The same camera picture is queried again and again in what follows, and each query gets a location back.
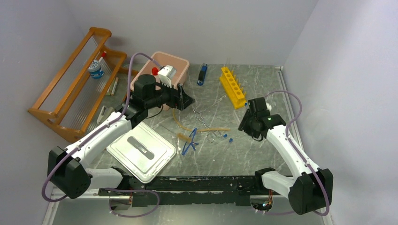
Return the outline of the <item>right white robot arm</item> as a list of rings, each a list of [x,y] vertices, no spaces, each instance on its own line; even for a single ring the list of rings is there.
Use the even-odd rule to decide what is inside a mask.
[[[258,194],[268,190],[285,197],[298,215],[315,212],[328,214],[332,203],[333,174],[321,169],[291,137],[288,126],[279,114],[271,114],[265,98],[248,101],[248,109],[238,127],[253,140],[270,142],[282,156],[291,176],[274,168],[255,172],[253,188]]]

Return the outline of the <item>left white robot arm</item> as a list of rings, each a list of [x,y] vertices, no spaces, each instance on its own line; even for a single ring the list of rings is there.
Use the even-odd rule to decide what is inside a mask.
[[[182,111],[194,102],[195,99],[184,91],[182,84],[173,88],[157,82],[153,75],[140,75],[134,82],[134,88],[127,88],[126,102],[101,125],[66,148],[56,146],[49,152],[42,197],[48,202],[57,201],[46,196],[49,182],[70,199],[90,189],[111,189],[118,195],[127,193],[129,177],[121,169],[89,170],[88,166],[108,145],[145,120],[149,109],[167,105]]]

